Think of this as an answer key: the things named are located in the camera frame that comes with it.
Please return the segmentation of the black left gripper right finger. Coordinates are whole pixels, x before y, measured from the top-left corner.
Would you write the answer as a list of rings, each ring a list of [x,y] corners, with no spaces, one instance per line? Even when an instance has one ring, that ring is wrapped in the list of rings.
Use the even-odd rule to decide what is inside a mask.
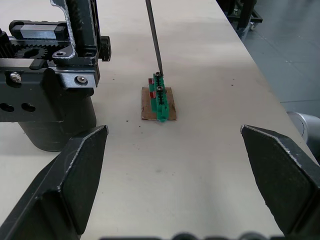
[[[290,240],[320,238],[320,167],[288,136],[251,125],[240,129],[255,183]]]

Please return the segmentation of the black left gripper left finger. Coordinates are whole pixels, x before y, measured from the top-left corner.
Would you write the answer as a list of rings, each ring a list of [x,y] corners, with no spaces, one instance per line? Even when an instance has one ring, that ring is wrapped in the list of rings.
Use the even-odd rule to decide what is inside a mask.
[[[102,171],[107,125],[68,140],[33,179],[0,227],[2,240],[79,240]]]

